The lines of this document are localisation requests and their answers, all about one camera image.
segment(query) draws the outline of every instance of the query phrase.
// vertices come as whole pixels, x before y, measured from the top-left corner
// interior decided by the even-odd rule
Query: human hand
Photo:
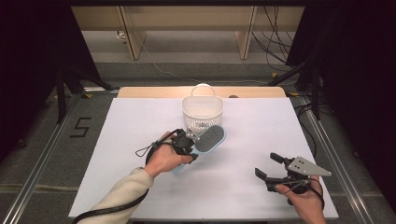
[[[189,163],[191,161],[192,156],[178,155],[170,145],[162,144],[152,154],[144,170],[154,178],[162,172],[173,170],[181,163]]]
[[[317,175],[311,175],[310,178],[317,180],[311,181],[311,187],[323,195],[322,187],[318,182],[319,177]],[[305,223],[326,223],[322,211],[322,202],[318,195],[316,195],[312,190],[303,194],[295,194],[285,185],[277,185],[276,190],[291,200],[297,214],[305,221]]]

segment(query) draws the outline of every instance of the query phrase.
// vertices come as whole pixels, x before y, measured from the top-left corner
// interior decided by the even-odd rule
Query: beige sleeve
[[[108,208],[130,203],[142,196],[147,189],[151,188],[154,178],[142,168],[133,169],[132,172],[121,179],[99,204],[91,210]],[[100,223],[126,223],[137,206],[117,213],[88,217],[82,219],[78,224],[100,224]]]

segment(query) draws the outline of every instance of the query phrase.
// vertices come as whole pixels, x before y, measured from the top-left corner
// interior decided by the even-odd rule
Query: white tabletop
[[[136,150],[167,131],[184,128],[181,98],[113,100],[70,217],[88,211],[132,169],[144,166]],[[141,220],[237,221],[298,218],[286,198],[268,192],[254,174],[285,177],[283,164],[270,159],[302,156],[312,162],[309,146],[288,98],[224,99],[226,140],[200,155],[177,175],[155,179],[147,198],[132,214]],[[323,181],[326,218],[338,217]]]

